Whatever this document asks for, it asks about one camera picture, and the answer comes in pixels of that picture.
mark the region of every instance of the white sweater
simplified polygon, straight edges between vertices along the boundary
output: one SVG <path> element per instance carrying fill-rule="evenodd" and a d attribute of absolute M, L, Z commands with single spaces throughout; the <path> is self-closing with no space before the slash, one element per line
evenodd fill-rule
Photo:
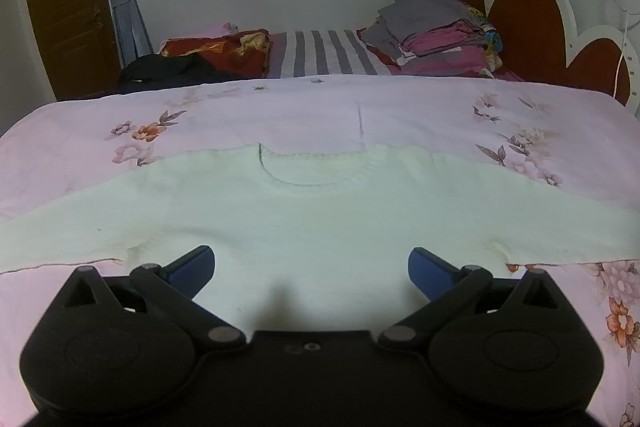
<path fill-rule="evenodd" d="M 167 264 L 198 245 L 216 274 L 196 298 L 255 328 L 372 328 L 424 304 L 412 248 L 494 275 L 506 263 L 633 259 L 640 214 L 494 165 L 418 147 L 276 155 L 183 153 L 0 225 L 0 271 L 116 258 Z"/>

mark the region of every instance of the wooden door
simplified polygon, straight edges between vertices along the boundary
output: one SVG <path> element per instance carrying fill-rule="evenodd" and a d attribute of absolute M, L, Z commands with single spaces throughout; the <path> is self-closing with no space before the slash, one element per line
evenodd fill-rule
<path fill-rule="evenodd" d="M 110 92 L 120 62 L 108 0 L 27 0 L 44 67 L 58 100 Z"/>

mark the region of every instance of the sweater neckline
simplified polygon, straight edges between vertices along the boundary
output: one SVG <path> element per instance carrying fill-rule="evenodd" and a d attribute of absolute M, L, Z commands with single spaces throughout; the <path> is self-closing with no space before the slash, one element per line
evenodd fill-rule
<path fill-rule="evenodd" d="M 344 192 L 350 188 L 359 185 L 368 180 L 373 172 L 384 162 L 388 154 L 389 146 L 384 144 L 376 144 L 371 147 L 367 147 L 360 151 L 353 152 L 338 152 L 338 153 L 293 153 L 293 154 L 280 154 L 273 152 L 264 145 L 258 143 L 254 148 L 254 171 L 258 181 L 264 185 L 269 185 L 277 190 L 288 192 L 289 194 L 324 194 L 324 193 L 336 193 Z M 348 176 L 337 180 L 335 182 L 321 183 L 321 184 L 296 184 L 281 180 L 274 176 L 268 168 L 264 165 L 263 158 L 265 157 L 277 157 L 277 158 L 308 158 L 309 160 L 321 160 L 322 158 L 336 158 L 336 157 L 352 157 L 363 158 L 363 164 L 355 169 Z"/>

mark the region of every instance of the sweater sleeve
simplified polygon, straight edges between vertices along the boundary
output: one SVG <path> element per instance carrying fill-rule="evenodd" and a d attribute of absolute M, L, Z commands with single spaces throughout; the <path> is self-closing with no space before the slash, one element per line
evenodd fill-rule
<path fill-rule="evenodd" d="M 640 214 L 450 155 L 436 168 L 471 248 L 513 264 L 575 264 L 636 259 Z"/>
<path fill-rule="evenodd" d="M 63 196 L 0 225 L 0 273 L 44 264 L 124 260 L 154 240 L 177 189 L 156 162 Z"/>

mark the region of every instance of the door handle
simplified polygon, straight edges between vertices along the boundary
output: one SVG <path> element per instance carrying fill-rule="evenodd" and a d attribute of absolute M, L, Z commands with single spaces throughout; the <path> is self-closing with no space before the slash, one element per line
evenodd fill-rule
<path fill-rule="evenodd" d="M 84 19 L 84 23 L 94 23 L 96 27 L 101 30 L 104 26 L 104 23 L 102 22 L 102 9 L 99 6 L 94 6 L 94 13 L 90 17 Z"/>

